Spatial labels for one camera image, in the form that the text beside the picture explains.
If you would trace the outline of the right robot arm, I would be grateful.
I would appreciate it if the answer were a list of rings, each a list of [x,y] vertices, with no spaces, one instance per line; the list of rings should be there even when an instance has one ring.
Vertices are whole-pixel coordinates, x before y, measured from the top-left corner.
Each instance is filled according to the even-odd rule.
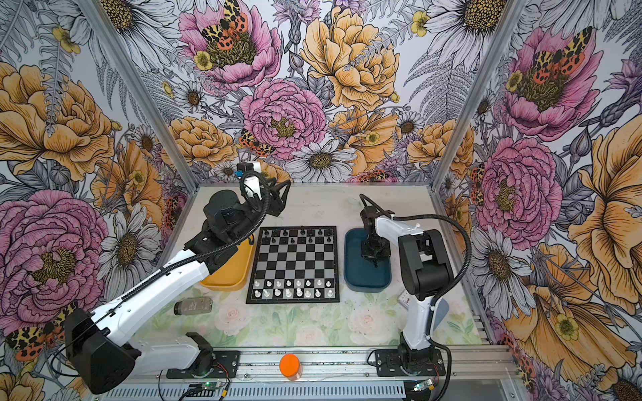
[[[360,255],[378,265],[391,258],[391,247],[399,255],[401,280],[411,296],[406,325],[401,331],[396,357],[383,365],[414,375],[432,367],[437,374],[440,352],[433,341],[432,327],[438,298],[454,283],[453,271],[441,232],[424,229],[415,220],[438,220],[460,226],[448,217],[436,214],[398,217],[376,205],[365,206],[360,213],[366,239]]]

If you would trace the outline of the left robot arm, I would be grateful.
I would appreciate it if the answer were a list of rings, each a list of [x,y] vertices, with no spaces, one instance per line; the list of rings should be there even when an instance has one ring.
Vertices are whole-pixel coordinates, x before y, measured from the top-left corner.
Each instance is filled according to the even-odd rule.
[[[132,345],[138,330],[178,295],[217,272],[262,225],[286,207],[290,180],[268,179],[259,163],[239,163],[239,190],[220,190],[204,207],[197,235],[165,266],[92,312],[65,320],[63,351],[92,394],[104,394],[131,375],[184,371],[204,378],[215,369],[213,348],[189,332],[158,343]]]

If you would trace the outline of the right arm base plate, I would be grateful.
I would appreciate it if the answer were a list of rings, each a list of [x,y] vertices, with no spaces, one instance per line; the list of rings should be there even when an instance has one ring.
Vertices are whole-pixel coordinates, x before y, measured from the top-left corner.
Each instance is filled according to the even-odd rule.
[[[374,366],[379,377],[444,377],[446,366],[435,347],[407,351],[403,348],[376,349]]]

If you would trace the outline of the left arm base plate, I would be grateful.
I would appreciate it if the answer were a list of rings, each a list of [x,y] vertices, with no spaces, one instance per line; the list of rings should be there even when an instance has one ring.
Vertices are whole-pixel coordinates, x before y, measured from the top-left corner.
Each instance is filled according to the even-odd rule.
[[[186,369],[169,369],[168,379],[234,379],[239,367],[239,351],[201,351]]]

